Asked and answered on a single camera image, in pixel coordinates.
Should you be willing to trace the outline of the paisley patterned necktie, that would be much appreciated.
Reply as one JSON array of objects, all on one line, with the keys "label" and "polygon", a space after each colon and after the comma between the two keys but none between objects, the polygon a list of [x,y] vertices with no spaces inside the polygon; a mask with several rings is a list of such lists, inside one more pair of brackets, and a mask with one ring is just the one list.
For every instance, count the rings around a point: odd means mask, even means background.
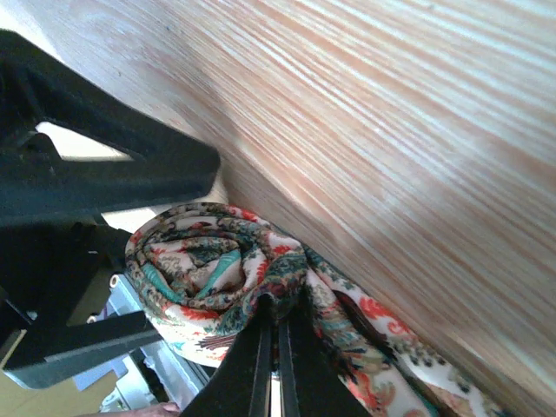
[{"label": "paisley patterned necktie", "polygon": [[502,416],[505,409],[313,249],[215,202],[171,208],[125,248],[145,314],[185,359],[219,366],[268,296],[275,317],[308,295],[310,332],[373,416]]}]

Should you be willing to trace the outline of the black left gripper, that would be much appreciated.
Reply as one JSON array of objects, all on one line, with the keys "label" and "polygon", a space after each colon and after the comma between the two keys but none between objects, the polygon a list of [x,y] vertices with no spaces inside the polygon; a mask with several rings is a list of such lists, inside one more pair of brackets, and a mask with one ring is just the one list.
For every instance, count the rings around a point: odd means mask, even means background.
[{"label": "black left gripper", "polygon": [[[125,154],[64,160],[49,122]],[[194,200],[211,189],[217,150],[128,107],[10,30],[1,33],[1,223],[15,226]],[[1,230],[3,372],[45,389],[162,339],[141,311],[70,317],[97,277],[123,269],[129,232],[75,222]]]}]

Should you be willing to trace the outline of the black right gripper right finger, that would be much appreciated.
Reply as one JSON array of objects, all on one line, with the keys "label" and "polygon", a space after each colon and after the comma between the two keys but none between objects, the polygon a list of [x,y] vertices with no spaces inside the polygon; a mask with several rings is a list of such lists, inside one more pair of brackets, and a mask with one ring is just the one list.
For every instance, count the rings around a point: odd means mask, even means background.
[{"label": "black right gripper right finger", "polygon": [[278,326],[283,416],[367,416],[368,411],[340,381],[312,325],[306,295]]}]

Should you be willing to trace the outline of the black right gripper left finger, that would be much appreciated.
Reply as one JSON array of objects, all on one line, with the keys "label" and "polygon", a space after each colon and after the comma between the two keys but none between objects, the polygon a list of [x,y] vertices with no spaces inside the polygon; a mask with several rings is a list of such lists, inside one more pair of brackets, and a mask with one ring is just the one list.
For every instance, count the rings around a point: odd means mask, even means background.
[{"label": "black right gripper left finger", "polygon": [[260,299],[253,320],[235,337],[208,385],[183,416],[267,416],[273,366],[271,300]]}]

